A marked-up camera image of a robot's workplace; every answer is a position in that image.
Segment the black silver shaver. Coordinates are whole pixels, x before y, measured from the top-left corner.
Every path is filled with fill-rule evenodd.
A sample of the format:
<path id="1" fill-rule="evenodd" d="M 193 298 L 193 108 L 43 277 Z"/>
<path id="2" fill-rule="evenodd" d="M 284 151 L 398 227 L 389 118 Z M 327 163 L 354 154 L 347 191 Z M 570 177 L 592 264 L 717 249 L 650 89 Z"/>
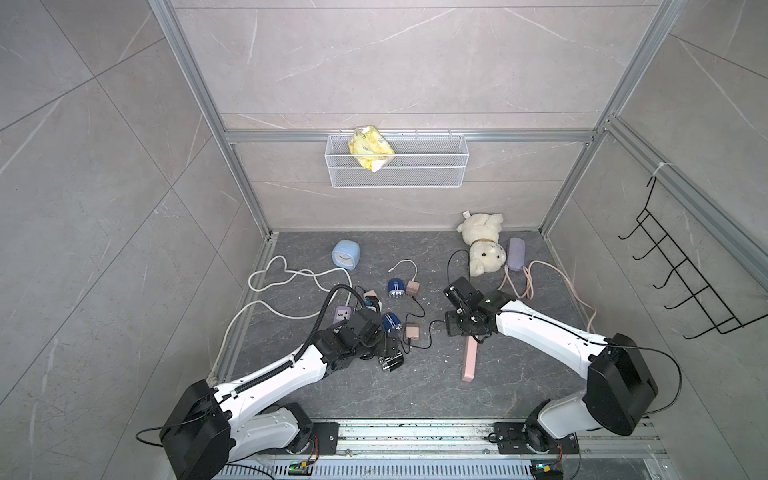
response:
<path id="1" fill-rule="evenodd" d="M 397 353 L 396 355 L 379 358 L 379 364 L 383 371 L 388 371 L 388 372 L 394 371 L 399 367 L 401 367 L 403 363 L 404 363 L 404 355 L 402 353 Z"/>

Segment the pink USB charger front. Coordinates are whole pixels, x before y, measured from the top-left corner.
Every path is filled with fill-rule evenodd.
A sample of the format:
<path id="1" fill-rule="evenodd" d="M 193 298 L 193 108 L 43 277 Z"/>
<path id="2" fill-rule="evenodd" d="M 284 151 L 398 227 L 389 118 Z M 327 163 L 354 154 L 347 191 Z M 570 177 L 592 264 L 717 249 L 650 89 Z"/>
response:
<path id="1" fill-rule="evenodd" d="M 406 285 L 406 294 L 410 296 L 416 296 L 420 289 L 420 283 L 416 281 L 409 281 Z"/>

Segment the purple power strip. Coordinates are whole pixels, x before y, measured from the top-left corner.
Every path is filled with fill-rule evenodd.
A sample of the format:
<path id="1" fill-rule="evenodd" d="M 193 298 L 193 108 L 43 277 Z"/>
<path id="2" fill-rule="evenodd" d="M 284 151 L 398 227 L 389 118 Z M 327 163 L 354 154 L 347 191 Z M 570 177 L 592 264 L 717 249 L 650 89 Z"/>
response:
<path id="1" fill-rule="evenodd" d="M 349 306 L 337 306 L 334 312 L 333 323 L 339 324 L 348 321 L 352 313 L 353 309 Z"/>

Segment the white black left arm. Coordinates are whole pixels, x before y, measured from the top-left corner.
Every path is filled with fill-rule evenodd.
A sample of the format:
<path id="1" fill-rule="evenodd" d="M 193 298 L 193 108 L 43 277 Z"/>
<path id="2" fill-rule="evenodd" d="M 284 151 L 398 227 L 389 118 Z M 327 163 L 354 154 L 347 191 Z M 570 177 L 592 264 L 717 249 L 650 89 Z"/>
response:
<path id="1" fill-rule="evenodd" d="M 342 288 L 331 288 L 307 338 L 290 354 L 236 380 L 215 386 L 197 381 L 182 393 L 157 427 L 154 443 L 176 478 L 211 479 L 227 464 L 264 451 L 301 452 L 312 439 L 313 423 L 298 404 L 284 403 L 284 397 L 355 359 L 378 358 L 385 371 L 402 365 L 402 324 L 392 314 L 362 306 L 348 319 L 322 327 Z"/>

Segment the pink power strip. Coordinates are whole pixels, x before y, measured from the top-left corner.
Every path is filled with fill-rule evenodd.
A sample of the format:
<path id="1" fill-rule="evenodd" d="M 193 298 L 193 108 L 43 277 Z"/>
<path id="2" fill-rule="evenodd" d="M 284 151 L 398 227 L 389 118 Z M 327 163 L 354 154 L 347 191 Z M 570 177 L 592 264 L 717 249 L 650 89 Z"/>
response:
<path id="1" fill-rule="evenodd" d="M 466 338 L 464 360 L 462 364 L 461 380 L 472 382 L 476 375 L 478 342 L 471 336 Z"/>

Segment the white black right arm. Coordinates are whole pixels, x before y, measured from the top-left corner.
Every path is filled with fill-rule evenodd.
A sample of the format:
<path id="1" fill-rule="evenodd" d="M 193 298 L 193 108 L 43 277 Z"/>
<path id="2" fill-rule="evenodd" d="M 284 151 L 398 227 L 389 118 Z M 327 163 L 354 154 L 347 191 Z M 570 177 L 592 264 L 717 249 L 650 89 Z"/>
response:
<path id="1" fill-rule="evenodd" d="M 527 417 L 522 433 L 527 447 L 547 453 L 579 431 L 605 429 L 631 435 L 643 417 L 665 411 L 678 401 L 683 386 L 680 364 L 674 365 L 678 384 L 666 405 L 652 409 L 659 387 L 643 357 L 657 350 L 642 347 L 623 334 L 606 337 L 551 318 L 502 292 L 488 295 L 460 277 L 443 290 L 452 304 L 445 312 L 451 335 L 478 342 L 495 334 L 520 340 L 569 367 L 586 381 L 585 387 L 560 399 L 542 401 Z"/>

